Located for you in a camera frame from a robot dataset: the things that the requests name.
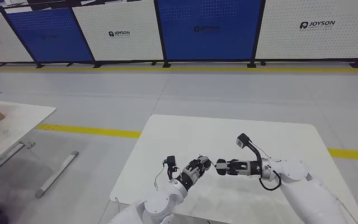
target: white table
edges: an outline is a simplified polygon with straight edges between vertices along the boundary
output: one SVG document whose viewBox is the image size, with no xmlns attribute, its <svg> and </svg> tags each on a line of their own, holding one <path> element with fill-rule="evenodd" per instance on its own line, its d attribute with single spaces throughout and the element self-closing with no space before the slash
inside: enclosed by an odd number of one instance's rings
<svg viewBox="0 0 358 224">
<path fill-rule="evenodd" d="M 35 144 L 21 142 L 21 139 L 50 116 L 55 110 L 56 108 L 48 106 L 35 106 L 0 101 L 0 112 L 5 115 L 5 118 L 0 120 L 0 166 L 23 146 L 31 148 Z M 71 155 L 62 163 L 61 168 L 53 173 L 45 184 L 36 192 L 35 196 L 37 198 L 42 197 L 76 155 L 78 155 L 78 152 L 76 151 L 71 153 Z"/>
<path fill-rule="evenodd" d="M 0 165 L 17 152 L 13 149 L 19 141 L 55 110 L 47 106 L 0 101 L 0 112 L 5 115 L 0 120 Z"/>
<path fill-rule="evenodd" d="M 250 149 L 236 145 L 241 133 L 273 159 L 304 160 L 358 218 L 352 194 L 315 127 L 309 124 L 152 115 L 111 192 L 111 200 L 117 197 L 120 203 L 131 204 L 154 191 L 161 161 L 170 155 L 176 156 L 179 167 L 198 154 L 214 163 L 219 158 L 255 160 Z M 163 172 L 157 180 L 159 188 L 167 181 Z M 189 190 L 175 213 L 225 223 L 302 223 L 280 190 L 264 190 L 257 178 L 219 176 L 214 168 Z"/>
</svg>

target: joyson logo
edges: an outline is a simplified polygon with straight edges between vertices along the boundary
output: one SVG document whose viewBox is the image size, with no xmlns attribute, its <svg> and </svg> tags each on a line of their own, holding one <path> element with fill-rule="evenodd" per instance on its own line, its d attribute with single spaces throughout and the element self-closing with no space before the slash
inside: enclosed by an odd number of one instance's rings
<svg viewBox="0 0 358 224">
<path fill-rule="evenodd" d="M 194 26 L 194 32 L 219 31 L 220 26 Z"/>
<path fill-rule="evenodd" d="M 300 29 L 331 29 L 336 21 L 317 21 L 317 22 L 302 22 Z"/>
<path fill-rule="evenodd" d="M 108 34 L 111 38 L 130 38 L 129 31 L 109 31 Z"/>
</svg>

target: black frame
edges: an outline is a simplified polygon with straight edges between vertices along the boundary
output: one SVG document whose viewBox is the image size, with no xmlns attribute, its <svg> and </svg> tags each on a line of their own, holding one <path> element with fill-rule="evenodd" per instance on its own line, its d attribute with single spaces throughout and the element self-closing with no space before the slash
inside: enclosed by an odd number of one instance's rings
<svg viewBox="0 0 358 224">
<path fill-rule="evenodd" d="M 105 4 L 105 1 L 106 0 L 95 0 L 94 2 L 84 4 L 80 7 Z M 39 4 L 45 5 L 46 7 L 53 8 L 53 7 L 56 7 L 56 5 L 59 6 L 60 4 L 63 4 L 63 3 L 65 3 L 67 5 L 67 8 L 70 10 L 70 12 L 74 18 L 74 21 L 81 33 L 82 39 L 83 39 L 84 43 L 86 44 L 86 47 L 91 55 L 91 58 L 92 58 L 91 61 L 80 61 L 80 62 L 69 62 L 69 61 L 39 62 L 39 61 L 37 61 L 36 58 L 34 57 L 34 55 L 32 54 L 32 52 L 29 50 L 29 48 L 25 44 L 24 40 L 20 37 L 19 33 L 13 27 L 13 25 L 12 25 L 11 21 L 9 20 L 7 13 L 5 11 L 5 9 L 9 9 L 9 8 L 31 7 L 31 6 L 37 6 Z M 94 68 L 99 68 L 103 64 L 151 62 L 152 66 L 154 66 L 154 65 L 156 65 L 157 62 L 163 62 L 164 63 L 163 68 L 169 68 L 171 66 L 170 62 L 249 62 L 249 64 L 247 64 L 248 68 L 256 68 L 255 62 L 260 62 L 262 66 L 265 66 L 266 62 L 332 62 L 332 61 L 335 61 L 335 62 L 353 62 L 353 63 L 350 63 L 350 65 L 353 68 L 358 68 L 358 58 L 321 58 L 321 59 L 277 59 L 277 58 L 270 58 L 270 59 L 261 58 L 260 59 L 260 58 L 256 58 L 258 41 L 260 38 L 260 31 L 261 31 L 261 25 L 262 25 L 262 20 L 263 20 L 263 14 L 265 11 L 265 4 L 266 4 L 266 0 L 261 0 L 260 10 L 258 13 L 255 39 L 254 39 L 254 43 L 253 43 L 252 56 L 250 59 L 187 59 L 187 60 L 185 60 L 185 59 L 183 59 L 183 60 L 181 60 L 181 59 L 168 60 L 168 58 L 167 58 L 158 0 L 154 0 L 154 9 L 156 12 L 159 37 L 160 37 L 162 53 L 163 53 L 163 60 L 95 60 L 93 53 L 91 51 L 91 48 L 88 45 L 86 38 L 84 37 L 81 26 L 79 25 L 78 20 L 73 12 L 73 7 L 75 7 L 75 5 L 73 3 L 71 3 L 70 0 L 62 0 L 62 1 L 46 2 L 46 3 L 34 3 L 34 4 L 26 4 L 26 5 L 19 5 L 19 6 L 9 6 L 9 7 L 0 6 L 1 14 L 3 15 L 3 17 L 5 18 L 7 23 L 10 25 L 11 29 L 13 30 L 13 32 L 15 33 L 15 35 L 17 36 L 17 38 L 19 39 L 21 44 L 25 47 L 26 51 L 29 53 L 31 58 L 34 60 L 33 62 L 0 62 L 0 67 L 5 64 L 36 64 L 37 65 L 36 68 L 42 68 L 44 66 L 43 64 L 55 64 L 55 63 L 58 63 L 58 64 L 63 64 L 63 63 L 66 64 L 67 63 L 67 67 L 68 67 L 74 63 L 78 63 L 78 64 L 94 64 L 95 65 Z"/>
</svg>

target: panel foot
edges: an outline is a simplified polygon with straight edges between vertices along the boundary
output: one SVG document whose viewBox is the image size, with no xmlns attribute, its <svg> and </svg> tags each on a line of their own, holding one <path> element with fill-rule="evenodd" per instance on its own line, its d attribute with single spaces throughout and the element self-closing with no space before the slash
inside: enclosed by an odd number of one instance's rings
<svg viewBox="0 0 358 224">
<path fill-rule="evenodd" d="M 95 63 L 95 66 L 93 67 L 93 68 L 100 68 L 102 66 L 102 64 L 101 63 Z"/>
<path fill-rule="evenodd" d="M 250 64 L 247 64 L 247 67 L 248 68 L 256 68 L 256 64 L 255 63 L 250 63 Z"/>
<path fill-rule="evenodd" d="M 44 65 L 43 64 L 36 64 L 37 67 L 36 68 L 42 68 Z"/>
<path fill-rule="evenodd" d="M 349 63 L 349 65 L 350 65 L 352 68 L 358 68 L 358 62 Z"/>
<path fill-rule="evenodd" d="M 172 64 L 169 64 L 168 62 L 164 62 L 163 68 L 170 68 Z"/>
</svg>

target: table leg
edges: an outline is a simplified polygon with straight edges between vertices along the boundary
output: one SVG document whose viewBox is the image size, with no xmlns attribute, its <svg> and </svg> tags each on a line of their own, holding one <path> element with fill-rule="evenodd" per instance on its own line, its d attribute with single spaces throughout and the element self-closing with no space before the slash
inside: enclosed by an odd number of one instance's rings
<svg viewBox="0 0 358 224">
<path fill-rule="evenodd" d="M 36 192 L 35 197 L 41 198 L 47 189 L 55 182 L 55 180 L 60 176 L 60 174 L 66 169 L 66 167 L 72 162 L 72 160 L 78 155 L 77 151 L 73 151 L 69 157 L 61 164 L 61 168 L 56 173 L 45 182 L 45 184 Z"/>
<path fill-rule="evenodd" d="M 0 166 L 2 166 L 9 158 L 11 158 L 13 155 L 15 155 L 16 152 L 18 152 L 23 146 L 25 146 L 22 143 L 18 143 L 17 145 L 13 146 L 7 154 L 4 155 L 4 157 L 0 158 Z"/>
</svg>

